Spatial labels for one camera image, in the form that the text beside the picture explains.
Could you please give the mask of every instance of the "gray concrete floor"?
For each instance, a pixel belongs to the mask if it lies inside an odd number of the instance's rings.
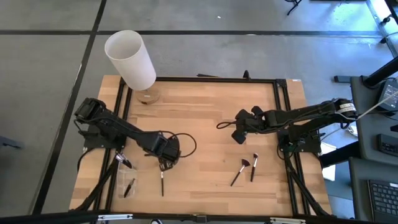
[[[100,0],[0,1],[1,29],[91,30]],[[272,1],[108,1],[100,30],[310,30],[377,31],[365,2]],[[103,75],[117,72],[97,35],[76,104],[96,97]],[[242,35],[145,35],[158,76],[241,77],[303,80],[308,104],[351,98],[335,75],[369,75],[392,55],[379,38]],[[88,36],[0,35],[0,136],[26,147],[0,150],[0,216],[25,215],[49,154],[79,69]],[[329,133],[337,126],[323,130]],[[338,147],[354,139],[344,131],[326,139]],[[67,211],[83,138],[70,125],[44,212]],[[328,186],[333,213],[353,216],[339,186]]]

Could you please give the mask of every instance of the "wooden table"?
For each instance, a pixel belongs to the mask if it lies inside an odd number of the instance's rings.
[[[119,76],[103,78],[98,99],[114,108]],[[292,109],[306,106],[300,80],[287,80]],[[232,121],[240,109],[250,111],[257,105],[264,111],[275,109],[272,85],[263,83],[156,82],[160,99],[153,105],[142,105],[134,98],[128,121],[138,128],[189,133],[198,143],[196,153],[181,158],[164,172],[165,196],[160,192],[160,170],[157,159],[144,157],[144,151],[128,139],[124,150],[138,169],[136,193],[121,198],[115,190],[111,211],[129,213],[174,213],[212,215],[291,216],[285,165],[276,155],[276,134],[249,134],[246,142],[237,144],[231,137],[234,126],[216,129],[221,121]],[[122,99],[123,112],[126,90]],[[192,140],[180,136],[182,155],[193,149]],[[241,159],[252,162],[259,154],[254,182],[251,168],[244,169],[233,187],[230,183],[241,167]],[[85,156],[73,191],[70,208],[79,206],[98,181],[104,149]],[[325,182],[318,159],[301,153],[305,183],[317,202],[331,213]],[[104,188],[101,208],[107,193]],[[295,188],[299,211],[302,200]]]

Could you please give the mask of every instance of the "makeup brush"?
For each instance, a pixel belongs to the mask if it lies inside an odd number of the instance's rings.
[[[242,167],[241,167],[241,169],[239,170],[239,172],[236,174],[234,180],[232,181],[231,187],[232,187],[232,185],[234,185],[235,180],[239,177],[239,174],[242,173],[242,170],[243,170],[245,167],[247,167],[247,166],[250,166],[250,162],[247,161],[247,160],[245,160],[245,159],[242,159]]]
[[[254,171],[256,171],[257,159],[258,159],[259,155],[257,153],[254,153],[253,157],[254,157],[254,162],[253,162],[253,166],[251,167],[250,182],[253,182]]]

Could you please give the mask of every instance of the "black computer keyboard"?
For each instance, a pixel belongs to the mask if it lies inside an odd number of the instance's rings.
[[[368,180],[374,222],[398,223],[398,184]]]
[[[392,156],[398,156],[398,138],[388,136],[385,134],[377,135],[378,149],[381,152],[390,154]]]

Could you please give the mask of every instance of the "white cylinder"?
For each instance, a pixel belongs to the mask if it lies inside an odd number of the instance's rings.
[[[105,43],[105,53],[133,90],[146,90],[154,84],[156,72],[137,32],[123,30],[113,34]]]

